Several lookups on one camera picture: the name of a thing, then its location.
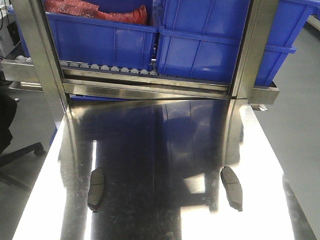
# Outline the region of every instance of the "chair wheel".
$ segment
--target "chair wheel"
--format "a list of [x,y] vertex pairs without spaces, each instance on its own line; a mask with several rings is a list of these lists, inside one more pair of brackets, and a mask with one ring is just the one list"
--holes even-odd
[[38,149],[38,150],[34,150],[34,155],[36,156],[41,156],[45,153],[45,151],[43,149]]

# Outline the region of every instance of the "office chair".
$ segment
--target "office chair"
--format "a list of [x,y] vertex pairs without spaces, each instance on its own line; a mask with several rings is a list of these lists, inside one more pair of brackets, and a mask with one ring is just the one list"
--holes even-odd
[[[10,145],[13,136],[9,130],[9,127],[14,120],[17,110],[17,103],[7,95],[0,93],[0,154]],[[45,153],[44,147],[40,142],[24,147],[20,150],[11,152],[7,155],[0,156],[0,169],[1,167],[21,158],[22,156],[34,152],[36,156],[43,155]],[[8,175],[0,172],[0,182],[3,182],[9,186],[16,186],[27,192],[31,192],[31,189],[23,183],[9,177]]]

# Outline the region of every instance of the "red plastic bag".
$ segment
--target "red plastic bag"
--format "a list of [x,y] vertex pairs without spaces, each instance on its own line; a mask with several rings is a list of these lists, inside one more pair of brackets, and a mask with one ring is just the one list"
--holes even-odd
[[46,0],[44,3],[47,12],[82,16],[88,18],[104,19],[130,24],[147,24],[147,9],[140,6],[132,12],[106,13],[99,11],[99,6],[82,0]]
[[126,13],[106,13],[99,11],[96,15],[98,19],[111,20],[115,22],[123,22],[129,24],[143,24],[147,25],[147,9],[145,5],[135,9],[132,12]]

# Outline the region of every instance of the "blue plastic bin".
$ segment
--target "blue plastic bin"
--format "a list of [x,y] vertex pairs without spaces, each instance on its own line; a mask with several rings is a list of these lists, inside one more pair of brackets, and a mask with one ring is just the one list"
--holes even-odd
[[[51,12],[46,15],[60,60],[151,69],[158,32],[157,11],[153,11],[152,26]],[[20,28],[18,30],[23,50],[29,57]]]
[[320,0],[280,0],[267,44],[290,47]]
[[[232,38],[205,36],[159,28],[156,66],[159,74],[230,83],[239,43]],[[269,86],[292,47],[267,45],[256,85]]]
[[168,30],[241,39],[250,0],[167,0]]
[[[170,0],[164,10],[166,29],[240,39],[249,0]],[[290,47],[319,0],[280,0],[268,44]]]
[[296,48],[267,45],[255,79],[257,86],[270,86],[278,70],[286,60],[288,54],[294,54]]

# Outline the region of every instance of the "chair base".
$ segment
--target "chair base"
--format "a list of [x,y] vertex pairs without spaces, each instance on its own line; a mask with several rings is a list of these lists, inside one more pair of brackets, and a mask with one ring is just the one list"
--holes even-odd
[[[36,156],[41,156],[45,153],[44,147],[42,146],[42,144],[40,142],[37,142],[37,143],[32,144],[30,146],[26,146],[20,150],[11,152],[7,155],[0,156],[0,168],[9,164],[9,163],[12,163],[13,161],[23,157],[24,155],[26,155],[32,151]],[[3,182],[9,186],[16,186],[16,187],[18,187],[26,192],[29,192],[29,193],[31,192],[30,187],[24,185],[23,183],[21,183],[17,180],[14,180],[13,178],[11,178],[8,175],[1,173],[1,172],[0,172],[0,182]]]

